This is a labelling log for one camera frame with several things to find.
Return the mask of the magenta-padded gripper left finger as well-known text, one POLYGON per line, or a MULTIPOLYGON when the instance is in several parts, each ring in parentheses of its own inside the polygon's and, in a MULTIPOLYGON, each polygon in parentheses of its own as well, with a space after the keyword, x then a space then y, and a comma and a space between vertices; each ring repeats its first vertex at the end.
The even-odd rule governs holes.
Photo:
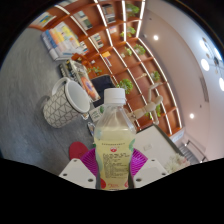
POLYGON ((89 150, 80 159, 73 158, 60 173, 61 178, 89 189, 96 188, 97 175, 95 149, 89 150))

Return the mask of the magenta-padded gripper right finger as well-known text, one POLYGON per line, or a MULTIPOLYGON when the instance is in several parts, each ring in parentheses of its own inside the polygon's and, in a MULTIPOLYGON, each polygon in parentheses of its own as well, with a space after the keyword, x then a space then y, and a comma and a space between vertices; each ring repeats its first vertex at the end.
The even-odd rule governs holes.
POLYGON ((168 175, 156 158, 148 158, 135 149, 130 162, 130 174, 134 188, 141 188, 168 175))

